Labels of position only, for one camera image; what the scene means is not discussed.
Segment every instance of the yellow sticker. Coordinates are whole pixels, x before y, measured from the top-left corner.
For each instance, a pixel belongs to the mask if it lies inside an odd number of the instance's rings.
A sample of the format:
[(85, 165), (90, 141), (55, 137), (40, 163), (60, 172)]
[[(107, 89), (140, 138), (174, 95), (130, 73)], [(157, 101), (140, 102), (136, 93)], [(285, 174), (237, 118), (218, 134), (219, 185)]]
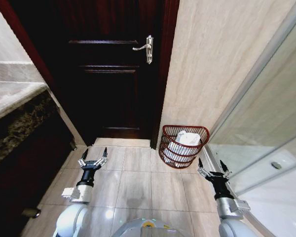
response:
[(146, 221), (143, 223), (143, 227), (153, 227), (154, 228), (154, 223), (150, 221)]

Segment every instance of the tile floor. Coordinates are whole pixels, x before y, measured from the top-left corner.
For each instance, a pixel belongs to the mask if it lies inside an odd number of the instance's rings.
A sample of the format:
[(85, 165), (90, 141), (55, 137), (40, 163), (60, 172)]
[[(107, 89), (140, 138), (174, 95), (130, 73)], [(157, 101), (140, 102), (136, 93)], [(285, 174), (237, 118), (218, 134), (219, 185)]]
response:
[[(105, 146), (93, 146), (87, 159), (97, 159)], [(156, 218), (191, 237), (218, 237), (219, 218), (210, 184), (197, 174), (197, 163), (176, 170), (163, 163), (157, 151), (143, 147), (109, 146), (107, 164), (96, 172), (92, 220), (88, 236), (110, 237), (126, 221)], [(59, 214), (70, 203), (61, 197), (81, 177), (78, 146), (40, 202), (41, 216), (31, 219), (23, 237), (50, 237)]]

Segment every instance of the glass shower door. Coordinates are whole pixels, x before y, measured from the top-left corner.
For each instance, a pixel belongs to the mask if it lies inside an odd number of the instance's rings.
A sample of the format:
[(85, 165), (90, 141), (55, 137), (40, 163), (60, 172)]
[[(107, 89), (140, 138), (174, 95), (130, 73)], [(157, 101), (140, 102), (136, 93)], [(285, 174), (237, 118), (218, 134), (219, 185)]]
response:
[[(296, 25), (208, 145), (232, 171), (231, 188), (252, 204), (255, 217), (277, 236), (296, 236)], [(280, 208), (285, 201), (290, 209)], [(270, 225), (275, 217), (288, 232)]]

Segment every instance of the shower drain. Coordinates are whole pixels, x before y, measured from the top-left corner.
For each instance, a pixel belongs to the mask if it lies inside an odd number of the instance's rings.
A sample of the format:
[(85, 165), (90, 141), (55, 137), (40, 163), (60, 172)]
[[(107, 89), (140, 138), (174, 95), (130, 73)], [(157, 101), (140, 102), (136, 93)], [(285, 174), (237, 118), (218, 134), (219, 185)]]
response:
[(276, 169), (281, 169), (281, 168), (282, 168), (282, 166), (281, 166), (279, 163), (275, 162), (275, 161), (273, 161), (273, 162), (271, 163), (271, 165), (272, 165), (274, 168), (276, 168)]

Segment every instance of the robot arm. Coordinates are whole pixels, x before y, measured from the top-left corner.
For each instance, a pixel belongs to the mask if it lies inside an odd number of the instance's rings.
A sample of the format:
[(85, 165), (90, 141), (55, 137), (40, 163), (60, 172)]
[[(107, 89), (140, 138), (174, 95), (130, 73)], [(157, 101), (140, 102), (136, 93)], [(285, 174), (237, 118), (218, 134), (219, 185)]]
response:
[(92, 188), (94, 186), (94, 174), (107, 161), (107, 149), (105, 148), (103, 157), (99, 160), (85, 161), (88, 149), (83, 153), (78, 163), (83, 169), (81, 180), (74, 188), (65, 188), (62, 196), (69, 198), (75, 204), (66, 208), (58, 217), (56, 230), (53, 237), (82, 237), (89, 225), (90, 212), (88, 204), (92, 198)]
[(221, 237), (256, 237), (256, 234), (243, 222), (243, 213), (250, 210), (246, 201), (235, 199), (226, 186), (228, 182), (228, 168), (221, 161), (225, 172), (208, 172), (203, 168), (201, 159), (198, 159), (198, 172), (210, 181), (215, 190), (218, 215), (221, 219), (219, 233)]

